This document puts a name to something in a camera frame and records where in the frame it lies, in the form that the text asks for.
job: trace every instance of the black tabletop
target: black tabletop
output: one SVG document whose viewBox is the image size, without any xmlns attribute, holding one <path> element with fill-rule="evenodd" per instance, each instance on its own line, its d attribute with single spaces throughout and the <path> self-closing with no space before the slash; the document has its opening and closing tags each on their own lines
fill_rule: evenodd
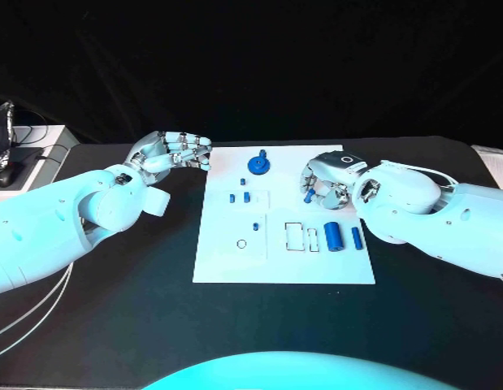
<svg viewBox="0 0 503 390">
<path fill-rule="evenodd" d="M 370 165 L 389 159 L 494 186 L 471 148 L 441 137 L 216 146 L 335 143 Z M 119 163 L 127 151 L 128 145 L 78 145 L 56 179 Z M 171 194 L 166 215 L 142 214 L 75 262 L 59 305 L 0 357 L 1 385 L 140 387 L 213 358 L 291 350 L 386 363 L 461 388 L 503 388 L 497 279 L 364 229 L 374 285 L 193 284 L 204 173 L 174 170 L 158 187 Z M 0 327 L 59 276 L 0 295 Z M 0 337 L 0 349 L 40 315 Z"/>
</svg>

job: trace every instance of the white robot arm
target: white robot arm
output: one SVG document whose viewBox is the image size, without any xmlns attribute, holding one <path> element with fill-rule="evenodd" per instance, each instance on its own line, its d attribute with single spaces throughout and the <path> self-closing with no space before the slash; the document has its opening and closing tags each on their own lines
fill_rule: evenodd
<svg viewBox="0 0 503 390">
<path fill-rule="evenodd" d="M 448 185 L 420 171 L 441 175 Z M 317 179 L 330 188 L 325 197 L 314 194 Z M 330 152 L 308 162 L 299 191 L 328 209 L 351 202 L 383 241 L 409 243 L 433 258 L 503 279 L 503 190 L 458 184 L 441 172 L 389 161 L 367 169 L 356 156 Z"/>
<path fill-rule="evenodd" d="M 0 293 L 55 273 L 128 229 L 142 211 L 161 216 L 170 195 L 150 185 L 171 168 L 207 171 L 209 152 L 207 138 L 153 132 L 124 164 L 0 202 Z"/>
</svg>

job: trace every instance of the black backdrop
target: black backdrop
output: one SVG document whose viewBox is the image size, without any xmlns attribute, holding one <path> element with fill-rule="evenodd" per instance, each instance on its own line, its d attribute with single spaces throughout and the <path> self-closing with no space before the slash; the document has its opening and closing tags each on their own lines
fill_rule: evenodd
<svg viewBox="0 0 503 390">
<path fill-rule="evenodd" d="M 442 135 L 503 148 L 503 3 L 0 2 L 0 101 L 83 141 Z"/>
</svg>

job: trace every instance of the shape sorting board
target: shape sorting board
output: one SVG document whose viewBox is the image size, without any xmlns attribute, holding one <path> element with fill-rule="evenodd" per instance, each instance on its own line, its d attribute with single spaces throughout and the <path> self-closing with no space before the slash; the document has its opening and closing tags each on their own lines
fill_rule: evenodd
<svg viewBox="0 0 503 390">
<path fill-rule="evenodd" d="M 263 175 L 248 171 L 248 160 L 266 151 Z M 340 145 L 214 148 L 204 187 L 193 283 L 373 284 L 360 220 L 351 204 L 325 210 L 304 203 L 298 179 L 307 162 Z M 315 190 L 322 193 L 322 185 Z M 344 250 L 330 252 L 324 224 L 337 222 Z M 285 223 L 301 223 L 304 250 L 286 250 Z M 354 249 L 351 227 L 358 227 L 363 249 Z M 317 252 L 307 229 L 315 229 Z M 289 232 L 298 248 L 298 229 Z"/>
</svg>

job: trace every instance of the blue object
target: blue object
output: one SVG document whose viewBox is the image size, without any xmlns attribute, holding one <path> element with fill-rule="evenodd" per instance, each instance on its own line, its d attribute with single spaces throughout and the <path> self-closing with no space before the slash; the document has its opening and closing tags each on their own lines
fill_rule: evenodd
<svg viewBox="0 0 503 390">
<path fill-rule="evenodd" d="M 307 352 L 255 352 L 220 357 L 177 371 L 145 389 L 186 388 L 454 390 L 433 379 L 384 364 Z"/>
<path fill-rule="evenodd" d="M 266 160 L 266 152 L 261 149 L 259 155 L 248 160 L 248 171 L 253 175 L 262 175 L 268 172 L 271 163 Z"/>
<path fill-rule="evenodd" d="M 338 230 L 337 222 L 327 222 L 324 225 L 324 239 L 327 240 L 327 248 L 330 252 L 338 252 L 344 249 L 341 231 Z"/>
<path fill-rule="evenodd" d="M 311 203 L 311 196 L 315 193 L 315 190 L 310 188 L 310 191 L 305 194 L 304 203 Z"/>
<path fill-rule="evenodd" d="M 361 249 L 361 240 L 360 240 L 358 228 L 357 228 L 357 227 L 353 227 L 353 228 L 350 229 L 350 231 L 353 232 L 353 240 L 354 240 L 354 247 L 356 247 L 356 250 L 360 250 L 360 249 Z"/>
</svg>

